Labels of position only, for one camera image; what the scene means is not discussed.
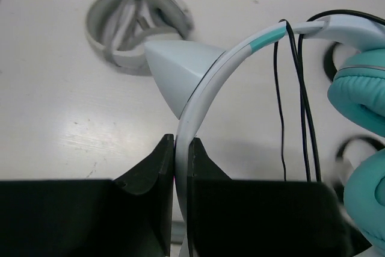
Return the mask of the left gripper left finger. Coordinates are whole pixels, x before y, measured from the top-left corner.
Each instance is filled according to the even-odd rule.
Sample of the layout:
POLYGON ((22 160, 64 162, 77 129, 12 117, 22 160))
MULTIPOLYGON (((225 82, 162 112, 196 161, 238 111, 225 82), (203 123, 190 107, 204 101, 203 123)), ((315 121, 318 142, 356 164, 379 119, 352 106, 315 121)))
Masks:
POLYGON ((174 137, 117 179, 1 182, 2 256, 168 256, 174 137))

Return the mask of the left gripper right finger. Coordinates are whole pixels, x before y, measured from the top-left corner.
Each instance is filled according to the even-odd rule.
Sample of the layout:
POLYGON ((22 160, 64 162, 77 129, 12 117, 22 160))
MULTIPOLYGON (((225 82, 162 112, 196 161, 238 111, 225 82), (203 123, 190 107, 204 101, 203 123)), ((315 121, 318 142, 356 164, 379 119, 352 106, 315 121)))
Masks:
POLYGON ((189 146, 191 256, 348 256, 336 198, 321 182, 232 179, 195 138, 189 146))

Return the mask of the teal cat ear headphones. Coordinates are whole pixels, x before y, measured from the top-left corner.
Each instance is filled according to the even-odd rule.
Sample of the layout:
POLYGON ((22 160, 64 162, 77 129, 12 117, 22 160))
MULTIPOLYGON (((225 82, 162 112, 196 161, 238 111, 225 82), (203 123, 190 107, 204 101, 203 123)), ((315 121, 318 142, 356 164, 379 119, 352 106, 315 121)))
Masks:
POLYGON ((303 150, 312 149, 315 163, 316 177, 305 182, 323 183, 315 126, 303 76, 305 38, 331 40, 356 50, 356 54, 335 73, 327 96, 345 118, 374 134, 384 135, 384 20, 377 16, 354 10, 330 10, 296 25, 281 20, 228 51, 188 41, 146 43, 145 56, 156 85, 179 119, 175 141, 175 182, 186 223, 180 256, 191 256, 187 238, 189 146, 229 76, 255 52, 268 45, 277 45, 284 37, 290 41, 300 87, 303 150))

